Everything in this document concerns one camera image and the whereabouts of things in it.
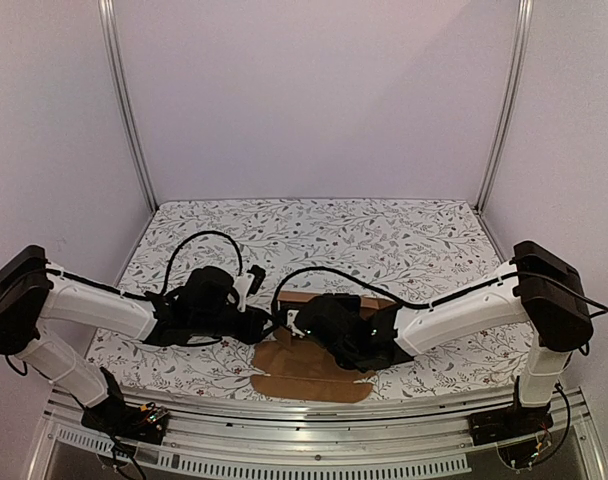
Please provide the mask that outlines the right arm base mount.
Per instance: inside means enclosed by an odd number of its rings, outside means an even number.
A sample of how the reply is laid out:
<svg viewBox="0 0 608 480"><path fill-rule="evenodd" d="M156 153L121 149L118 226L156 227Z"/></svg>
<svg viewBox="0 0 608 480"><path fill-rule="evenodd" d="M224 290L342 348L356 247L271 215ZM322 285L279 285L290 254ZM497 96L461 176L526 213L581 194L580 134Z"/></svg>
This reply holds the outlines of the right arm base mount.
<svg viewBox="0 0 608 480"><path fill-rule="evenodd" d="M535 434L553 426L550 406L531 408L515 401L507 407L473 413L467 417L468 432L475 446Z"/></svg>

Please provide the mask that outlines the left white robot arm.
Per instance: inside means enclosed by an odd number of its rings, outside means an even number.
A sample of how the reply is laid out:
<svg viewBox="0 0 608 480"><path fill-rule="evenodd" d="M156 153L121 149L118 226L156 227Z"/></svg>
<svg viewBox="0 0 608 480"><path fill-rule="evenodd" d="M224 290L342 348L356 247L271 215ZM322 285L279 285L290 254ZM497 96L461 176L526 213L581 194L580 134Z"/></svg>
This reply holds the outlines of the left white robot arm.
<svg viewBox="0 0 608 480"><path fill-rule="evenodd" d="M67 389L112 434L132 426L132 412L111 396L110 378L57 334L50 320L117 332L154 347L197 345L231 337L254 345L278 326L272 315L248 303L265 272L258 266L238 276L207 266L160 293L133 294L49 262L30 245L0 270L0 355L14 356L51 383Z"/></svg>

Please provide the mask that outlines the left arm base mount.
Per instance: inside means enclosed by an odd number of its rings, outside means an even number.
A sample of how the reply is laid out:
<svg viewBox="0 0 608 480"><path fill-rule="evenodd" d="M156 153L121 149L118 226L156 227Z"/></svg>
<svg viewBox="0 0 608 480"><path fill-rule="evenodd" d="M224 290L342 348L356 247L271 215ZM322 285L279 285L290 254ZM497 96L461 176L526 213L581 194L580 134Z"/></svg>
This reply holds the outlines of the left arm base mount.
<svg viewBox="0 0 608 480"><path fill-rule="evenodd" d="M111 437L161 445L169 421L169 411L154 402L132 406L123 395L109 392L97 405L83 404L82 425Z"/></svg>

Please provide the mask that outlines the brown cardboard box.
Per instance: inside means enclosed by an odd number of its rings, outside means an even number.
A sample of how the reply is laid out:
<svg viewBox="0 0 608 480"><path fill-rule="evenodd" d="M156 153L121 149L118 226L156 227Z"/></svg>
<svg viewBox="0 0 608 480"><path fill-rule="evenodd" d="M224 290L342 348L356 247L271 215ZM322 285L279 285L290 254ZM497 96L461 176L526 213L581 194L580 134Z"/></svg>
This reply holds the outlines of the brown cardboard box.
<svg viewBox="0 0 608 480"><path fill-rule="evenodd" d="M251 385L257 393L279 399L334 403L357 403L372 393L373 386L368 380L382 370L361 373L343 369L323 347L309 337L293 333L287 325L289 307L298 308L318 295L323 294L284 291L278 295L278 318L284 325L273 333L272 340L254 347L252 366L259 372L251 376ZM393 354L390 367L412 361L413 356L396 343L395 321L402 306L391 300L359 297L359 321L372 331L373 343Z"/></svg>

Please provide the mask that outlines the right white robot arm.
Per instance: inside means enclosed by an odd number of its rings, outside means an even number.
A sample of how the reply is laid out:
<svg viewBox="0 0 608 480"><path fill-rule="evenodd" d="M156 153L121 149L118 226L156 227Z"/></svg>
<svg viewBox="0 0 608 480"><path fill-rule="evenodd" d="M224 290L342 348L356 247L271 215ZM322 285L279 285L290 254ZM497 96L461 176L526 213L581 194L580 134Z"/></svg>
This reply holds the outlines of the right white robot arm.
<svg viewBox="0 0 608 480"><path fill-rule="evenodd" d="M355 300L324 294L305 304L294 325L340 367L368 372L486 329L528 323L535 338L516 402L500 421L508 435L521 436L538 422L571 353L590 341L594 318L608 308L585 296L573 266L539 244L523 241L513 251L489 278L424 304L395 303L362 317Z"/></svg>

